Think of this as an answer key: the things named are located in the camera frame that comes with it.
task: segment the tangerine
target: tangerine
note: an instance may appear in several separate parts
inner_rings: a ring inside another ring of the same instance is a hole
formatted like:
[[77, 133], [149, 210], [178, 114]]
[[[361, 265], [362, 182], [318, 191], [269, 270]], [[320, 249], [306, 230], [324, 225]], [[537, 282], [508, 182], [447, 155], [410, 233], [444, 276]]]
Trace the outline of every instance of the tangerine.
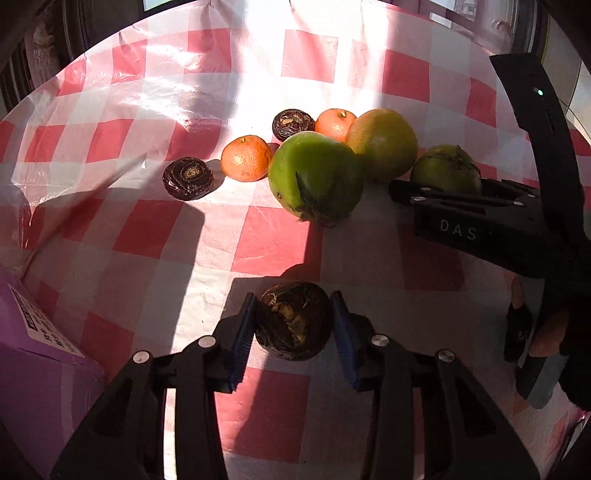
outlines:
[[232, 140], [222, 151], [220, 162], [226, 176], [237, 181], [257, 181], [267, 174], [273, 153], [256, 135]]
[[342, 108], [329, 108], [320, 114], [314, 131], [327, 137], [344, 142], [349, 127], [357, 117], [354, 113]]

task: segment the silver screw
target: silver screw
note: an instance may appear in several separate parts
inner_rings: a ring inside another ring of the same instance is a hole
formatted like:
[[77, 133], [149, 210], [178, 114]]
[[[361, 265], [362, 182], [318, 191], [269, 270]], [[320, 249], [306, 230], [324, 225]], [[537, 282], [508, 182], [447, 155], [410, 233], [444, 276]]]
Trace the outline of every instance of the silver screw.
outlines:
[[148, 352], [146, 352], [145, 350], [141, 350], [139, 352], [136, 352], [134, 355], [134, 362], [137, 364], [144, 364], [148, 360], [150, 360], [150, 354]]
[[388, 337], [386, 337], [385, 335], [380, 335], [378, 333], [377, 335], [374, 335], [373, 337], [371, 337], [371, 342], [375, 346], [386, 346], [387, 344], [390, 343], [390, 339]]
[[439, 350], [437, 357], [439, 360], [441, 360], [442, 362], [445, 362], [447, 364], [452, 363], [456, 359], [455, 353], [453, 353], [451, 350], [447, 350], [447, 349]]
[[216, 344], [216, 338], [211, 335], [206, 335], [205, 337], [201, 337], [197, 343], [201, 348], [211, 348]]

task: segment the plastic table cover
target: plastic table cover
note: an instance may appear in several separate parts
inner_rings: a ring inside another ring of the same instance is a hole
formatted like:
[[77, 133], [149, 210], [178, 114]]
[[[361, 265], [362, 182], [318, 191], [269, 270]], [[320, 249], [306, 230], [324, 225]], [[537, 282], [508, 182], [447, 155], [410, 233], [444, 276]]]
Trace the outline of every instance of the plastic table cover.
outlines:
[[[163, 355], [212, 332], [247, 291], [289, 279], [340, 289], [406, 348], [454, 350], [545, 475], [579, 412], [559, 387], [541, 411], [515, 393], [502, 360], [512, 274], [415, 238], [383, 187], [322, 229], [285, 212], [266, 179], [220, 172], [229, 141], [271, 141], [285, 108], [379, 106], [424, 148], [461, 145], [485, 177], [537, 180], [487, 52], [457, 32], [374, 0], [199, 0], [107, 38], [0, 122], [0, 261], [109, 378], [133, 351]], [[573, 141], [591, 185], [591, 148], [575, 130]], [[161, 178], [185, 155], [209, 160], [216, 190], [182, 203]], [[254, 342], [238, 391], [217, 397], [230, 478], [358, 478], [370, 408], [332, 340], [302, 363]], [[416, 454], [418, 477], [420, 441]]]

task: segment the table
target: table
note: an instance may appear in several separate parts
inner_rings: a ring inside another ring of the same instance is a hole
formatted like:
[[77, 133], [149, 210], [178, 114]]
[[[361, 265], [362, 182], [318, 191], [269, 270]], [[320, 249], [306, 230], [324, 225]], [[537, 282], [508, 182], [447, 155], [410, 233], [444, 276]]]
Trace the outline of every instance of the table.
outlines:
[[[510, 273], [415, 238], [383, 187], [322, 229], [283, 211], [265, 179], [220, 172], [222, 148], [272, 140], [284, 108], [378, 106], [403, 114], [422, 147], [461, 145], [485, 177], [537, 181], [487, 53], [458, 33], [374, 0], [199, 0], [91, 48], [0, 122], [0, 261], [108, 378], [133, 351], [211, 333], [247, 291], [289, 279], [340, 289], [406, 348], [454, 350], [545, 474], [579, 412], [559, 387], [542, 411], [515, 393], [502, 360]], [[575, 130], [573, 141], [591, 185], [591, 148]], [[161, 180], [184, 155], [216, 176], [187, 203]], [[230, 478], [359, 476], [371, 398], [348, 389], [332, 340], [302, 363], [255, 342], [238, 391], [216, 400]]]

